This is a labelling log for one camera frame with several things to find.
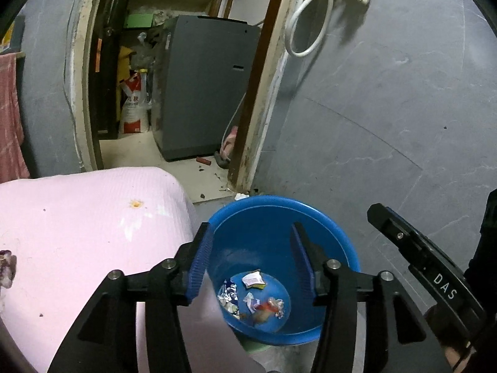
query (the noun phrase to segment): pink tablecloth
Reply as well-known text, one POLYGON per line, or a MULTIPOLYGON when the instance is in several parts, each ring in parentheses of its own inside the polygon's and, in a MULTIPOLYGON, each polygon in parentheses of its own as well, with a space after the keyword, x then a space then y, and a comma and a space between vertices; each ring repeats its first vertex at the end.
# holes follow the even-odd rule
MULTIPOLYGON (((192 240, 199 224, 183 188, 158 168, 7 182, 0 202, 0 250, 17 257, 12 287, 0 291, 0 316, 40 373, 110 270, 149 270, 192 240)), ((179 315, 194 373, 264 372, 224 323, 208 278, 179 315)), ((142 307, 137 333, 147 372, 142 307)))

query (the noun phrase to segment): beige tile floor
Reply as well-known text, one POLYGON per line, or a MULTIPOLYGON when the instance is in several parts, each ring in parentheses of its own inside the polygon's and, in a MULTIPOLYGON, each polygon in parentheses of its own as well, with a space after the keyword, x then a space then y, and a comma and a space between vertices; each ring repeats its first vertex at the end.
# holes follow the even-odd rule
POLYGON ((152 132, 122 135, 117 140, 101 140, 104 167, 159 167, 174 175, 191 201, 202 202, 234 195, 226 188, 228 170, 218 167, 214 157, 210 166, 195 159, 168 163, 159 152, 152 132))

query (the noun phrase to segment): wooden door frame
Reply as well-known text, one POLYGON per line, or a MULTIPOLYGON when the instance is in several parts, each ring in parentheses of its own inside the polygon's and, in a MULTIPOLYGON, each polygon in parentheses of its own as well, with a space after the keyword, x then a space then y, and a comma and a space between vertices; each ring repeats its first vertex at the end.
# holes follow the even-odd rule
POLYGON ((283 30, 295 2, 269 0, 228 171, 230 188, 236 192, 249 191, 252 185, 267 129, 268 109, 274 102, 279 85, 273 80, 279 78, 286 62, 283 30))

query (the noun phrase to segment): gray wall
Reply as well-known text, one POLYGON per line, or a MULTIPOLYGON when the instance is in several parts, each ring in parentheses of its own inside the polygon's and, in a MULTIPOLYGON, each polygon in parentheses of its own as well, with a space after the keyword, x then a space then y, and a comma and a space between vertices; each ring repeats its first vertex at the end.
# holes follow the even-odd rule
POLYGON ((69 97, 69 49, 80 0, 28 0, 17 71, 22 152, 32 177, 80 172, 69 97))
MULTIPOLYGON (((325 4, 306 14, 314 33, 325 4)), ((285 70, 253 187, 330 215, 364 271, 403 276, 425 309, 432 299, 366 211, 392 207, 467 266, 497 187, 496 69, 472 0, 336 0, 322 49, 285 70)))

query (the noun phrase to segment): shelf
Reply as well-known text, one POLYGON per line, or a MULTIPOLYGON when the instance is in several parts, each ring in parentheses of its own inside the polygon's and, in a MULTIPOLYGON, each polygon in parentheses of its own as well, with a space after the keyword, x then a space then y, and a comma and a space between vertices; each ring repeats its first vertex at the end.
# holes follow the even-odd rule
POLYGON ((203 11, 210 0, 129 0, 128 8, 136 9, 142 6, 166 8, 183 11, 203 11))

